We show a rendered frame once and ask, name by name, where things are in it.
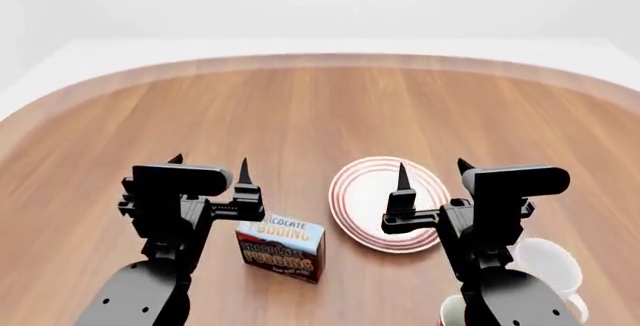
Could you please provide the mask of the white plate with red rings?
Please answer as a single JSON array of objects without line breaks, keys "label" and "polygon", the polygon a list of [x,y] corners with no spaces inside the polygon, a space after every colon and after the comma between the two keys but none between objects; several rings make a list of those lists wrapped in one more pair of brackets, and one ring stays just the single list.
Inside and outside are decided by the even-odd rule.
[{"label": "white plate with red rings", "polygon": [[450,193],[432,172],[398,157],[365,157],[344,166],[329,186],[331,214],[343,231],[366,247],[386,253],[416,253],[439,244],[434,229],[418,229],[387,235],[381,218],[390,193],[397,190],[399,169],[404,167],[410,187],[416,191],[419,211],[439,208],[450,200]]}]

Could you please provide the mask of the chocolate pudding box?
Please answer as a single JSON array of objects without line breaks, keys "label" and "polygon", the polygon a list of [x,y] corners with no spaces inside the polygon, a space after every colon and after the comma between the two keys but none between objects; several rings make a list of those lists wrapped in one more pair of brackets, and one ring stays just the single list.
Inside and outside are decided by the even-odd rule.
[{"label": "chocolate pudding box", "polygon": [[260,222],[240,222],[235,235],[246,264],[319,282],[326,265],[323,226],[269,213]]}]

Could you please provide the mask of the white mug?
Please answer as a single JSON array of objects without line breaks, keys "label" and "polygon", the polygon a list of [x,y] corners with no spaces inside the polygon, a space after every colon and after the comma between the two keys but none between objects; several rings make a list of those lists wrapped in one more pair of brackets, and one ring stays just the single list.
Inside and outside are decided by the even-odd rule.
[{"label": "white mug", "polygon": [[589,309],[578,294],[583,282],[580,265],[563,247],[543,238],[522,238],[512,250],[511,268],[531,274],[547,283],[563,300],[569,301],[579,312],[584,324]]}]

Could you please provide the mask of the red cup with white inside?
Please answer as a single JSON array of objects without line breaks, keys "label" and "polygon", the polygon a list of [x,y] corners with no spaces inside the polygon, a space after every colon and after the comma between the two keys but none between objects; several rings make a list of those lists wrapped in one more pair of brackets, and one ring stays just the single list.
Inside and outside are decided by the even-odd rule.
[{"label": "red cup with white inside", "polygon": [[462,295],[450,295],[440,305],[436,326],[466,326],[465,309]]}]

